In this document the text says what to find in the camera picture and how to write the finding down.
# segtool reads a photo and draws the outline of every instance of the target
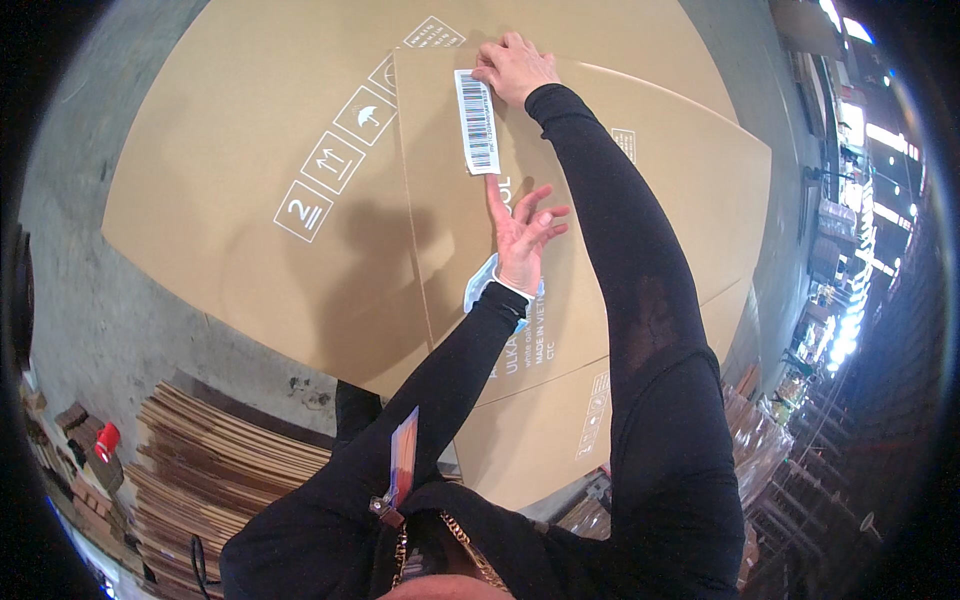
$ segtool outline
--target umbrella symbol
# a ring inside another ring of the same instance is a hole
[[[357,112],[357,125],[363,127],[364,123],[370,121],[377,127],[380,127],[380,122],[373,118],[373,112],[375,110],[376,107],[360,108],[360,110]]]

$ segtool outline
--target cardboard box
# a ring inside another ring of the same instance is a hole
[[[467,281],[495,252],[483,178],[467,171],[460,135],[453,71],[472,65],[465,48],[395,51],[401,155],[433,344],[463,318]],[[722,361],[759,253],[769,148],[662,87],[575,60],[559,59],[558,71],[621,139],[657,194]],[[504,202],[552,183],[544,206],[572,206],[540,126],[498,99],[493,108]],[[544,293],[534,301],[531,326],[508,341],[455,439],[464,483],[508,508],[544,497],[610,454],[609,392],[594,383],[609,380],[605,306],[579,225],[568,221],[570,233],[544,253]]]
[[[475,48],[509,29],[735,121],[675,0],[282,0],[268,10],[214,0],[137,113],[104,236],[198,309],[391,395],[432,346],[388,57],[397,46]],[[373,107],[362,126],[357,107]]]

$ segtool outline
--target black cable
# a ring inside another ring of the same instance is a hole
[[[197,567],[197,557],[200,557],[200,566]],[[207,586],[217,585],[219,581],[207,581],[206,579],[206,559],[204,558],[204,543],[197,536],[190,536],[190,565],[193,567],[194,577],[197,578],[197,587],[200,593],[204,595],[204,600],[210,600],[206,593]]]

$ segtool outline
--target black long sleeve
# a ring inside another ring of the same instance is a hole
[[[224,546],[220,565],[228,597],[275,597],[277,585],[287,597],[364,588],[350,577],[369,576],[354,566],[372,561],[371,533],[379,521],[368,506],[390,486],[391,435],[419,406],[414,488],[419,487],[473,409],[526,306],[519,294],[496,282],[488,285],[371,425]]]
[[[544,85],[526,109],[564,168],[607,305],[610,592],[735,595],[743,515],[716,358],[684,252],[646,181],[575,93]]]

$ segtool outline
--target red object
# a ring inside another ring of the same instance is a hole
[[[118,444],[120,444],[120,432],[113,423],[107,421],[104,428],[97,432],[97,456],[105,463],[109,463],[113,450]]]

